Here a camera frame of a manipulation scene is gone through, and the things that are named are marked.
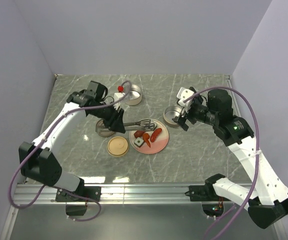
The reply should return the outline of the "brown meat slice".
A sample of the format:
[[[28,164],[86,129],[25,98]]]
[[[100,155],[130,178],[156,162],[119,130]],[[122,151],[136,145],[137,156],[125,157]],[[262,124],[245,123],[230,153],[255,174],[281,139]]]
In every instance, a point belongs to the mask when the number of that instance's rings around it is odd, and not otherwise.
[[[144,133],[145,133],[145,131],[143,131],[143,130],[137,130],[133,135],[135,138],[140,138],[143,136]]]

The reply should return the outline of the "sushi roll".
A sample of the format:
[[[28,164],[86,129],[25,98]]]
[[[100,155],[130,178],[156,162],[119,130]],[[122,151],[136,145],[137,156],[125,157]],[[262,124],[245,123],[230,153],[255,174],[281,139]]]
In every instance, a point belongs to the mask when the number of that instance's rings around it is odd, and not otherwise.
[[[145,126],[146,131],[154,131],[157,128],[157,124],[155,122],[151,122]]]
[[[141,148],[144,145],[145,141],[141,137],[137,137],[134,140],[134,145],[138,148]]]

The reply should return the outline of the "metal tongs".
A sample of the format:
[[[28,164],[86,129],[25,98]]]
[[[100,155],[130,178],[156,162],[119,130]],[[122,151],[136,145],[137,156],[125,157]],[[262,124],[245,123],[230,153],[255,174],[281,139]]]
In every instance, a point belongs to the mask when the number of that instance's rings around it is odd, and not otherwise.
[[[126,122],[124,123],[124,128],[126,131],[146,131],[145,126],[149,123],[154,123],[154,122],[148,118],[142,119],[136,122]]]

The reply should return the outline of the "red sausage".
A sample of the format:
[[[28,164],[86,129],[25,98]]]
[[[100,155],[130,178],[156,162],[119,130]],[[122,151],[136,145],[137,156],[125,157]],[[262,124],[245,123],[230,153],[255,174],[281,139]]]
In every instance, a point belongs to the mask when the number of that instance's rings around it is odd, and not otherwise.
[[[160,128],[160,127],[156,128],[154,130],[154,132],[150,136],[150,142],[154,143],[156,141],[157,137],[161,134],[162,131],[163,131],[162,128]]]

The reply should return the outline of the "orange carrot piece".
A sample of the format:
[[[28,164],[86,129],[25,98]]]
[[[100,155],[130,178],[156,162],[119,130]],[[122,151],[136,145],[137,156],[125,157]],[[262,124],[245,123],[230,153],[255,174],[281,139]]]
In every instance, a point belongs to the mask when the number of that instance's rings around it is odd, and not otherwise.
[[[142,139],[144,140],[144,142],[148,145],[148,147],[150,148],[151,147],[151,143],[150,143],[150,135],[145,132],[143,135],[142,135]]]

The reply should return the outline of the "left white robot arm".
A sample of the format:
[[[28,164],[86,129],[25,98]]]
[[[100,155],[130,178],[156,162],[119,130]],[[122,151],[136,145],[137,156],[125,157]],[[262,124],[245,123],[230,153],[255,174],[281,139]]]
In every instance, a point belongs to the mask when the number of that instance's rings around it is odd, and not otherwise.
[[[110,131],[124,134],[124,110],[120,102],[128,96],[131,86],[130,81],[123,82],[112,103],[105,103],[108,88],[95,81],[91,81],[87,89],[71,93],[49,127],[31,143],[23,142],[19,147],[20,173],[46,186],[67,190],[73,201],[82,200],[83,180],[62,169],[58,152],[73,129],[89,115],[101,119]]]

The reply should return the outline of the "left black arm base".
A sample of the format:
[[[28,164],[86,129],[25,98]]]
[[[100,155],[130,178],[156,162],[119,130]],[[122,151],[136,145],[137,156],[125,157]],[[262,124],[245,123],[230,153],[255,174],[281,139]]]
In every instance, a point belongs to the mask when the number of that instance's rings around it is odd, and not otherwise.
[[[81,191],[77,192],[58,189],[55,202],[65,204],[65,213],[69,219],[76,222],[87,222],[97,218],[102,211],[101,191],[100,186],[84,186]],[[97,212],[92,217],[81,218],[86,216],[87,210],[91,209],[91,204],[98,207]]]

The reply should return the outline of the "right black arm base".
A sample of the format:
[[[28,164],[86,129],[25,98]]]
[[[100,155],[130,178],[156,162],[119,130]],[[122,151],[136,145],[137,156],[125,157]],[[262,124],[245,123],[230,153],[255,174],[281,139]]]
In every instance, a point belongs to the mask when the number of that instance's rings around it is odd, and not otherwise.
[[[191,202],[201,202],[202,211],[209,218],[219,218],[224,213],[224,198],[218,196],[214,189],[205,185],[190,185],[185,193]]]

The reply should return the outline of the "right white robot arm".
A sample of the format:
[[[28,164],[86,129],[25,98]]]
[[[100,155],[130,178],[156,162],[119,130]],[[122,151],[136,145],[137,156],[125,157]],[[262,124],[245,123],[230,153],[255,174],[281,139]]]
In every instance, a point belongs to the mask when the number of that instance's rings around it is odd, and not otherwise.
[[[247,210],[252,221],[266,229],[288,215],[288,187],[277,176],[259,147],[259,130],[234,114],[229,87],[210,87],[207,97],[193,87],[181,87],[176,98],[181,112],[173,118],[184,131],[186,124],[204,123],[235,155],[252,181],[249,189],[233,183],[222,174],[205,180],[205,195],[210,200],[228,199]]]

